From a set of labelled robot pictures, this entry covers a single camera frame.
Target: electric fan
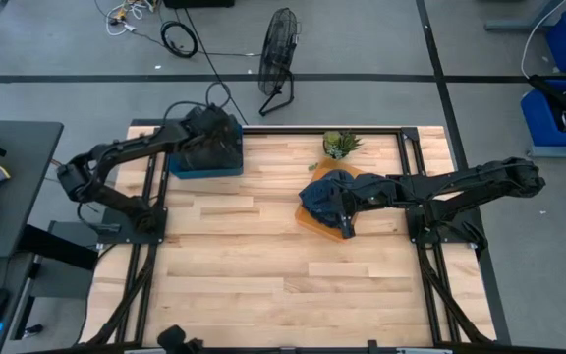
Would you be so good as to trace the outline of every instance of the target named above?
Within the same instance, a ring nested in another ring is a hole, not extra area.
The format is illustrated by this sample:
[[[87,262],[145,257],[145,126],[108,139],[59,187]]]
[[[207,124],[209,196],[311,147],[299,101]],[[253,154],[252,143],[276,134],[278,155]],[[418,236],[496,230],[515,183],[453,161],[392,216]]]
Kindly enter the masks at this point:
[[[265,116],[294,100],[294,75],[290,71],[294,49],[298,41],[296,15],[290,9],[279,9],[272,16],[263,42],[259,64],[259,89],[269,96],[259,110]],[[272,98],[282,93],[285,81],[290,81],[290,98],[277,106],[266,109]]]

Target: table leg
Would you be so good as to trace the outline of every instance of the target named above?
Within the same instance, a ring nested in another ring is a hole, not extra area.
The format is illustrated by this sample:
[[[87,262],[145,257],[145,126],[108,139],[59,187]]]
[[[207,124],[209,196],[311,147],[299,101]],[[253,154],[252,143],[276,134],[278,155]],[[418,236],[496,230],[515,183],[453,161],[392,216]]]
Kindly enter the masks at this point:
[[[95,251],[63,240],[31,225],[26,225],[19,249],[87,270],[93,270],[97,260]]]
[[[538,22],[549,14],[556,6],[564,0],[547,0],[542,4],[538,14],[530,20],[490,20],[483,25],[485,30],[532,30]],[[541,25],[540,30],[551,29],[551,26]]]

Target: floor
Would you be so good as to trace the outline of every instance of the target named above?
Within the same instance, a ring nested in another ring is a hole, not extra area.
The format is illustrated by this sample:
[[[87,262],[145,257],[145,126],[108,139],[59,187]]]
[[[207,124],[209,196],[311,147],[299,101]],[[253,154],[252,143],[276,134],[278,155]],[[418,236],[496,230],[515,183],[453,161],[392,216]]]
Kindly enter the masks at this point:
[[[278,8],[290,7],[302,23],[292,65],[299,76],[296,100],[266,118],[257,114],[265,97],[250,75],[258,72],[258,59],[213,57],[220,74],[240,75],[227,84],[250,124],[441,125],[454,153],[460,154],[462,143],[468,163],[475,165],[525,156],[531,144],[519,105],[530,89],[520,84],[527,35],[490,33],[482,25],[526,18],[541,2],[237,0],[234,8],[190,14],[206,49],[218,52],[259,52]],[[98,3],[107,11],[119,1]],[[435,72],[421,22],[424,10],[441,65]],[[163,20],[173,16],[167,9],[161,13]],[[133,23],[158,39],[160,21],[145,14]],[[544,36],[537,34],[527,71],[552,75],[554,65]],[[205,76],[184,76],[193,74]],[[201,54],[178,59],[143,38],[109,36],[91,0],[0,2],[0,119],[63,122],[59,160],[123,138],[133,119],[158,118],[173,101],[204,100],[210,74]],[[438,85],[434,74],[446,78]],[[459,84],[461,78],[471,84]],[[228,111],[238,114],[230,106]],[[533,199],[490,203],[481,209],[482,219],[512,343],[566,348],[566,159],[536,164],[547,187]],[[30,221],[45,228],[50,220],[75,219],[75,206],[62,189],[46,182]],[[62,299],[37,303],[30,324],[45,325],[45,332],[11,342],[6,351],[73,344],[84,305]]]

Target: wooden tabletop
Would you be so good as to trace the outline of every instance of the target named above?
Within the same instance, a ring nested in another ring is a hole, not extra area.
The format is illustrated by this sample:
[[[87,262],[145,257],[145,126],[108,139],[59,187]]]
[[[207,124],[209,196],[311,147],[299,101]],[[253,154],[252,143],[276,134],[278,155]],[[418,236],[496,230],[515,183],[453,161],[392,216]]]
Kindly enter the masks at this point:
[[[128,136],[152,128],[131,127]],[[452,171],[443,128],[419,127],[419,133],[428,175]],[[347,163],[377,174],[402,173],[394,135],[361,138],[362,147]],[[157,346],[156,336],[170,325],[208,347],[356,347],[369,339],[380,346],[431,345],[404,211],[360,213],[357,237],[344,244],[296,224],[298,193],[311,179],[308,166],[323,156],[321,139],[245,135],[242,176],[170,178],[167,235],[156,259],[145,345]],[[416,171],[409,144],[408,150]],[[145,166],[146,159],[122,165],[117,190],[140,195]],[[82,341],[121,300],[130,249],[118,246],[98,265]],[[454,297],[480,331],[494,337],[474,251],[465,244],[446,244],[443,250]],[[436,303],[448,339],[437,296]],[[127,338],[133,338],[135,317],[130,316]]]

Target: fan grille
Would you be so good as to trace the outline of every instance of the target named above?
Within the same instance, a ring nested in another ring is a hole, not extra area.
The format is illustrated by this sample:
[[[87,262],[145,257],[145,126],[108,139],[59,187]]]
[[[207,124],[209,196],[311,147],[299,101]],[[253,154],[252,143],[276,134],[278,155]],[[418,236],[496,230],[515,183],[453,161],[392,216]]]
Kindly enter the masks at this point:
[[[285,83],[296,48],[297,21],[290,9],[279,9],[272,16],[261,51],[259,89],[271,95]]]

